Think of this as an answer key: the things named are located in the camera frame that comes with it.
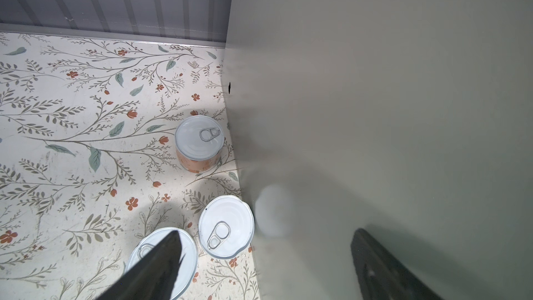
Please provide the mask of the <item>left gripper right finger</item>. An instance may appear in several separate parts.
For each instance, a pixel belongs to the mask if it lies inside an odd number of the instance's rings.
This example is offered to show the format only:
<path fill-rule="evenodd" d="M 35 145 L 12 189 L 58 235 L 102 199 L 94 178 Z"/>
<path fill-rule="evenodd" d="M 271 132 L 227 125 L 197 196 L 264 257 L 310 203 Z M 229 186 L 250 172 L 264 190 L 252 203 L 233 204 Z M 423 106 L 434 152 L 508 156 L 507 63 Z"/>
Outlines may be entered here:
<path fill-rule="evenodd" d="M 351 253 L 364 300 L 441 300 L 365 229 L 355 231 Z"/>

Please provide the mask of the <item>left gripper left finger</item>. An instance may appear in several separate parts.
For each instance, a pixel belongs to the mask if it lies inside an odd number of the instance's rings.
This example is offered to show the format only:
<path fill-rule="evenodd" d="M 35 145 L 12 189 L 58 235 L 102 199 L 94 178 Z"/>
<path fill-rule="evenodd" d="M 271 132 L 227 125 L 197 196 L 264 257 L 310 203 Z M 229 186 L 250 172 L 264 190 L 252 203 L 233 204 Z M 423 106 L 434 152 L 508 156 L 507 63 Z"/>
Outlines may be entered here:
<path fill-rule="evenodd" d="M 179 232 L 170 232 L 98 299 L 171 300 L 182 251 Z"/>

